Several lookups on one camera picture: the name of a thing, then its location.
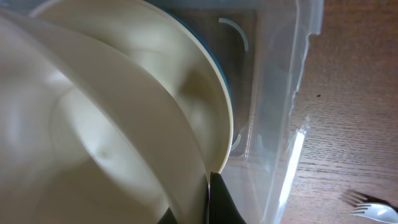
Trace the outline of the cream bowl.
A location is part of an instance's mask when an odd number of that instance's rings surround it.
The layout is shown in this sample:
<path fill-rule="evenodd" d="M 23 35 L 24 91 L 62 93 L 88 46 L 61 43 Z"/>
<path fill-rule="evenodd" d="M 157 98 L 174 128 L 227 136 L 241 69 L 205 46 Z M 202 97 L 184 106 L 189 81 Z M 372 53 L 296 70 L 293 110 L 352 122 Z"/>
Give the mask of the cream bowl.
<path fill-rule="evenodd" d="M 205 223 L 201 150 L 140 65 L 1 11 L 1 222 Z"/>
<path fill-rule="evenodd" d="M 207 172 L 223 170 L 233 140 L 231 98 L 208 52 L 179 21 L 126 0 L 47 1 L 30 16 L 100 40 L 147 70 L 188 119 Z"/>

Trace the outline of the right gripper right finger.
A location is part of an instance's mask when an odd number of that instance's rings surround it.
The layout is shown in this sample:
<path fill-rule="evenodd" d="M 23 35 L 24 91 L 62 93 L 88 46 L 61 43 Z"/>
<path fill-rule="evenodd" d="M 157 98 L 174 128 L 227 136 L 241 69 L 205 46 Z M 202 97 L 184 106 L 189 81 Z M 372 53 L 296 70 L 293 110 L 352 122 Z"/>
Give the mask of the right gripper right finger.
<path fill-rule="evenodd" d="M 214 172 L 210 175 L 209 224 L 246 224 L 221 174 Z"/>

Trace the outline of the blue bowl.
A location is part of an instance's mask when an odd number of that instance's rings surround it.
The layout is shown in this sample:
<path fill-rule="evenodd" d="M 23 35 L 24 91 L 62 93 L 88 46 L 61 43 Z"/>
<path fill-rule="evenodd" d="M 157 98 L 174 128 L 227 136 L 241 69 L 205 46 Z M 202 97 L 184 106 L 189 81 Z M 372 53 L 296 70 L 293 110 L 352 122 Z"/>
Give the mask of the blue bowl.
<path fill-rule="evenodd" d="M 196 37 L 196 39 L 202 44 L 202 46 L 205 48 L 205 50 L 210 55 L 212 61 L 214 61 L 214 63 L 216 64 L 218 71 L 221 73 L 221 77 L 222 77 L 222 79 L 224 81 L 224 84 L 226 85 L 226 89 L 227 89 L 228 95 L 229 95 L 229 97 L 231 97 L 231 91 L 229 89 L 228 81 L 227 81 L 227 79 L 225 77 L 224 71 L 221 68 L 221 65 L 220 65 L 219 61 L 217 60 L 217 58 L 215 57 L 215 55 L 213 54 L 213 52 L 211 51 L 209 46 L 206 44 L 206 42 L 202 39 L 202 37 L 200 35 L 198 35 L 195 32 L 195 30 L 192 29 L 187 23 L 185 23 L 183 20 L 181 20 L 181 18 L 179 18 L 176 15 L 172 14 L 170 11 L 166 10 L 165 8 L 161 8 L 161 10 L 166 12 L 168 15 L 172 16 L 175 20 L 179 21 L 179 23 L 181 23 L 187 30 L 189 30 Z"/>

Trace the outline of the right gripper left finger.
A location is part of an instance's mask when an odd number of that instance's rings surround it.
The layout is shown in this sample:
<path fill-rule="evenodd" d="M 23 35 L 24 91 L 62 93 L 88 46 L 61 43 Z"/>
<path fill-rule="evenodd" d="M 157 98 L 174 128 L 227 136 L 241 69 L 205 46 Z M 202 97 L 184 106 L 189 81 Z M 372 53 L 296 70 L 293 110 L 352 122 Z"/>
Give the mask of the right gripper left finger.
<path fill-rule="evenodd" d="M 174 217 L 170 208 L 166 210 L 162 218 L 157 222 L 157 224 L 178 224 L 176 218 Z"/>

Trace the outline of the cream bowl back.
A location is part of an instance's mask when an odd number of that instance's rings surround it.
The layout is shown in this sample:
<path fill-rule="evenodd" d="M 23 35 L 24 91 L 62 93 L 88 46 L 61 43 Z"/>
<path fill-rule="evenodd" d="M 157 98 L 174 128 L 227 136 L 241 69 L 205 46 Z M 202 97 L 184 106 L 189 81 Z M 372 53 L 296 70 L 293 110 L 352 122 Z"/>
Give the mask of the cream bowl back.
<path fill-rule="evenodd" d="M 1 222 L 205 223 L 201 150 L 140 65 L 1 11 Z"/>

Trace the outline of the cream bowl front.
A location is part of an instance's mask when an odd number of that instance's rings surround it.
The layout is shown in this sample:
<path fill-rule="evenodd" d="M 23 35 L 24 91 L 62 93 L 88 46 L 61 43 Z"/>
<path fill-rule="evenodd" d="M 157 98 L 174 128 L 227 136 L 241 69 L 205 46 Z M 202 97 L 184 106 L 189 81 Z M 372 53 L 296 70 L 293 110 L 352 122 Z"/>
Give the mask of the cream bowl front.
<path fill-rule="evenodd" d="M 223 170 L 233 140 L 231 98 L 208 52 L 179 21 L 126 0 L 47 1 L 30 16 L 100 40 L 147 70 L 188 119 L 207 172 Z"/>

